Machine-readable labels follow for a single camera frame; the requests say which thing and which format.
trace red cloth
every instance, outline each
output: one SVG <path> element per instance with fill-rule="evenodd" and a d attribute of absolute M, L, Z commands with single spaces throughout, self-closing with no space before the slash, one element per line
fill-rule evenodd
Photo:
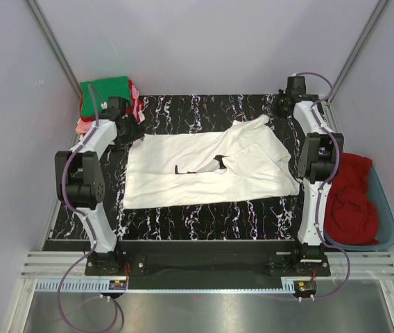
<path fill-rule="evenodd" d="M 340 244 L 375 245 L 379 229 L 376 206 L 367 199 L 372 160 L 343 153 L 325 212 L 325 230 Z"/>

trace laundry basket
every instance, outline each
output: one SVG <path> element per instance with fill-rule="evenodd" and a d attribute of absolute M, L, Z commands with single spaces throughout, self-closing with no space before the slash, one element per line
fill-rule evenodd
<path fill-rule="evenodd" d="M 371 167 L 370 176 L 368 179 L 368 199 L 376 205 L 377 214 L 379 215 L 379 231 L 376 235 L 376 240 L 379 241 L 377 245 L 372 246 L 357 246 L 357 245 L 345 245 L 333 241 L 331 237 L 324 232 L 325 238 L 331 244 L 342 247 L 344 250 L 352 251 L 384 251 L 388 250 L 394 244 L 394 218 L 391 214 L 390 206 L 386 200 L 384 189 L 377 177 L 377 173 L 374 167 Z"/>

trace black marble table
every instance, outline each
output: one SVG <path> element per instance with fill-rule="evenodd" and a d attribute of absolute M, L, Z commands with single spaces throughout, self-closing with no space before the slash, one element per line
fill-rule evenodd
<path fill-rule="evenodd" d="M 268 114 L 273 95 L 145 96 L 147 134 L 224 131 L 232 121 Z M 293 118 L 271 117 L 268 126 L 292 155 L 291 174 L 298 179 L 297 161 L 305 138 Z M 303 190 L 298 196 L 235 203 L 214 203 L 125 210 L 123 196 L 128 149 L 104 152 L 106 182 L 103 201 L 111 228 L 120 240 L 290 239 L 302 218 Z M 50 239 L 86 239 L 81 222 L 61 204 Z"/>

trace metallic floor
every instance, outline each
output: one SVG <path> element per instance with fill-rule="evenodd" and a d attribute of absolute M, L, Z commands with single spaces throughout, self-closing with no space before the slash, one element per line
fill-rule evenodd
<path fill-rule="evenodd" d="M 318 294 L 334 290 L 336 284 L 319 281 Z M 65 313 L 70 313 L 69 320 L 86 331 L 102 330 L 114 315 L 114 307 L 99 299 L 78 308 L 93 295 L 62 295 Z M 350 281 L 339 295 L 315 302 L 299 303 L 272 297 L 292 298 L 252 294 L 128 293 L 118 299 L 124 311 L 124 327 L 119 318 L 111 332 L 394 332 L 377 281 Z M 55 293 L 35 293 L 24 332 L 73 332 L 60 318 Z"/>

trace floor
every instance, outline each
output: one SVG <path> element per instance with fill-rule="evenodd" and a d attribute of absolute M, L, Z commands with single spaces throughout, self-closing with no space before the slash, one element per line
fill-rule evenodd
<path fill-rule="evenodd" d="M 336 288 L 318 283 L 319 293 Z M 64 293 L 62 306 L 69 320 L 88 332 L 105 328 L 113 306 L 102 300 L 83 304 L 93 294 Z M 353 280 L 346 292 L 328 300 L 300 304 L 273 299 L 293 296 L 248 294 L 131 294 L 118 298 L 124 312 L 111 332 L 229 333 L 394 333 L 377 281 Z M 61 320 L 55 293 L 36 293 L 25 333 L 73 332 Z"/>
<path fill-rule="evenodd" d="M 273 95 L 145 96 L 143 123 L 148 134 L 202 133 L 227 130 L 233 120 L 247 121 L 269 114 Z M 293 158 L 296 168 L 301 141 L 297 121 L 272 118 L 268 123 Z M 125 210 L 122 202 L 128 150 L 101 158 L 106 182 L 103 202 L 111 228 L 120 240 L 290 239 L 302 216 L 303 191 L 299 196 L 266 198 L 236 203 L 159 207 Z M 50 239 L 86 239 L 80 221 L 64 205 L 51 228 Z"/>

